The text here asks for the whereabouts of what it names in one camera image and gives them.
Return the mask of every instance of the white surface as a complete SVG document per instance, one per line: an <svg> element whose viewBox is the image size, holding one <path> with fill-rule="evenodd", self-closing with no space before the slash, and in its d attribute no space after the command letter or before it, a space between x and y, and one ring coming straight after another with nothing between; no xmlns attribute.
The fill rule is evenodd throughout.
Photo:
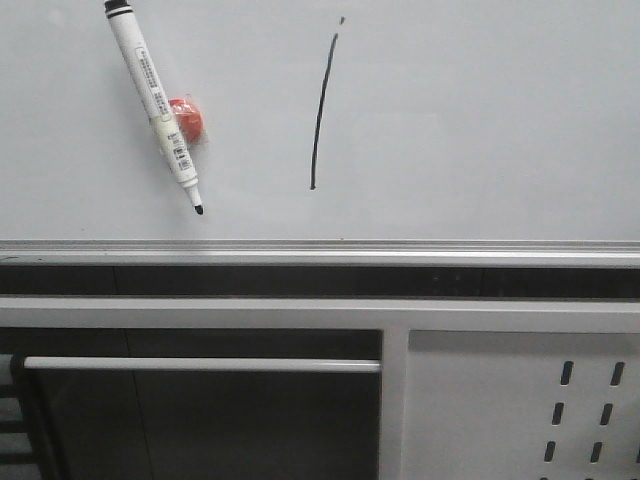
<svg viewBox="0 0 640 480"><path fill-rule="evenodd" d="M206 117L205 215L102 2L24 0L0 18L0 240L640 239L638 2L132 5Z"/></svg>
<svg viewBox="0 0 640 480"><path fill-rule="evenodd" d="M247 372L376 373L374 360L306 358L115 358L27 357L27 369L44 370L210 370Z"/></svg>

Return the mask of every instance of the perforated panel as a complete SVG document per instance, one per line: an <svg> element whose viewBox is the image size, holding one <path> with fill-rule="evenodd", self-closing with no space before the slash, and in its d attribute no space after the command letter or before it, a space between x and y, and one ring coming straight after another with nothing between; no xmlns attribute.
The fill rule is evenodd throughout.
<svg viewBox="0 0 640 480"><path fill-rule="evenodd" d="M413 332L404 478L635 480L640 335Z"/></svg>

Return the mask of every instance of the black marker line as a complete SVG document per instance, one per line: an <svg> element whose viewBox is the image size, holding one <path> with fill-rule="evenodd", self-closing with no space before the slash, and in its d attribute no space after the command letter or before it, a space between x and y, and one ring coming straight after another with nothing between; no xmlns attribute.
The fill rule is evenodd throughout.
<svg viewBox="0 0 640 480"><path fill-rule="evenodd" d="M340 25L344 23L345 18L340 18ZM320 124L322 123L322 111L324 110L324 98L327 93L327 85L329 84L329 75L331 74L331 64L333 63L333 52L336 49L338 41L338 32L333 35L331 40L331 48L329 49L329 58L327 60L327 69L324 72L322 80L322 91L320 92L320 104L318 105L318 116L316 117L316 133L313 139L313 154L311 155L311 190L316 189L316 164L318 162L318 139L320 138Z"/></svg>

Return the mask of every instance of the cabinet door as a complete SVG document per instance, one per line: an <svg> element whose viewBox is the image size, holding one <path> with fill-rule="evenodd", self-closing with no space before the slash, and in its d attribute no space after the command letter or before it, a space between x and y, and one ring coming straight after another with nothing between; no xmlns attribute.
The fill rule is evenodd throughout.
<svg viewBox="0 0 640 480"><path fill-rule="evenodd" d="M119 330L0 330L0 478L150 479L132 374L15 368L42 355L128 351Z"/></svg>
<svg viewBox="0 0 640 480"><path fill-rule="evenodd" d="M378 332L133 332L134 357L379 358ZM377 478L379 374L136 372L156 480Z"/></svg>

